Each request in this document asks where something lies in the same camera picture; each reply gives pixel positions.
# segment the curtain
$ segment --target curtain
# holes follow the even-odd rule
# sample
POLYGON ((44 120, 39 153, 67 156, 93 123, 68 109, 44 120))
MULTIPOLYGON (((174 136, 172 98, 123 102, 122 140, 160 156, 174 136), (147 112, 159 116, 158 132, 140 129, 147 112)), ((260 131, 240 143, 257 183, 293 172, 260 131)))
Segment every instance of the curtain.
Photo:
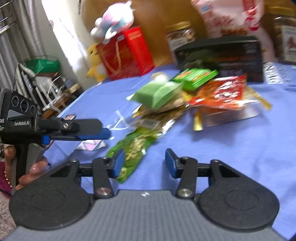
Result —
MULTIPOLYGON (((21 82, 15 81, 17 64, 29 57, 44 55, 36 24, 34 0, 26 1, 28 9, 24 0, 14 0, 12 4, 0 8, 0 29, 12 21, 17 23, 0 34, 0 89, 17 89, 20 94, 23 87, 20 86, 21 82)), ((7 2, 0 0, 0 6, 7 2)))

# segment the camera lens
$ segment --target camera lens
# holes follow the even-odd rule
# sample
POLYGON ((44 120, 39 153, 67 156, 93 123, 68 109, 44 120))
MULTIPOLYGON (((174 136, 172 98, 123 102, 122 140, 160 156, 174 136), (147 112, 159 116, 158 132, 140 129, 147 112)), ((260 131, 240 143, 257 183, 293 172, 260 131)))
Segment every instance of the camera lens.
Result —
POLYGON ((11 103, 13 107, 16 107, 18 105, 18 97, 16 95, 12 97, 11 103))
POLYGON ((20 103, 20 110, 21 110, 22 112, 27 112, 28 108, 29 108, 29 103, 28 103, 28 101, 26 101, 26 100, 22 100, 21 103, 20 103))
POLYGON ((30 113, 31 113, 31 114, 35 114, 35 112, 36 112, 36 107, 35 107, 35 105, 31 105, 31 106, 30 106, 30 113))

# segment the white wall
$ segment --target white wall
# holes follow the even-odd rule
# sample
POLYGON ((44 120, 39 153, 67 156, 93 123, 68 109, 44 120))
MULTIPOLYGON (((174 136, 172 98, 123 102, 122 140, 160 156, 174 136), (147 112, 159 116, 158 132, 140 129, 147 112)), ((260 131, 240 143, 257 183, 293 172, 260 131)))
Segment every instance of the white wall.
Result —
POLYGON ((35 5, 46 53, 56 56, 65 77, 76 79, 84 90, 96 84, 95 79, 86 78, 90 68, 86 49, 93 40, 78 15, 78 0, 35 0, 35 5))

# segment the human hand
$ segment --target human hand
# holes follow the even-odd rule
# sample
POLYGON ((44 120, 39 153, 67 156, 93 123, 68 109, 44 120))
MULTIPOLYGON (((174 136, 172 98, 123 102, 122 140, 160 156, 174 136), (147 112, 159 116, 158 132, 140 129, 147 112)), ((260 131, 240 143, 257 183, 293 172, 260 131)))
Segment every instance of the human hand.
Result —
MULTIPOLYGON (((12 160, 15 158, 16 149, 14 146, 8 146, 4 150, 4 159, 5 159, 5 173, 9 182, 11 182, 12 175, 12 160)), ((38 177, 42 176, 45 172, 45 169, 48 165, 48 161, 45 157, 42 157, 38 162, 36 162, 30 169, 30 173, 23 175, 19 179, 19 184, 15 187, 15 190, 18 191, 23 188, 25 185, 28 185, 30 182, 36 180, 38 177)))

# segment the metal rivet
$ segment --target metal rivet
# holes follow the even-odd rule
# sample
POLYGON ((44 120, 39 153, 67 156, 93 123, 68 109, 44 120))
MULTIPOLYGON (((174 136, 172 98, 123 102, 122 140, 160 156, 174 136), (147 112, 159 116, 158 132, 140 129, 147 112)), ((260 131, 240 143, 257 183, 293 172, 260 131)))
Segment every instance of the metal rivet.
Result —
POLYGON ((100 196, 107 196, 107 195, 111 194, 112 191, 110 188, 99 188, 96 192, 100 196))
POLYGON ((189 197, 192 195, 192 191, 187 188, 182 188, 178 190, 178 196, 180 197, 189 197))
POLYGON ((63 127, 64 127, 65 129, 68 129, 68 128, 69 128, 69 124, 68 124, 68 123, 64 123, 64 124, 63 124, 63 127))

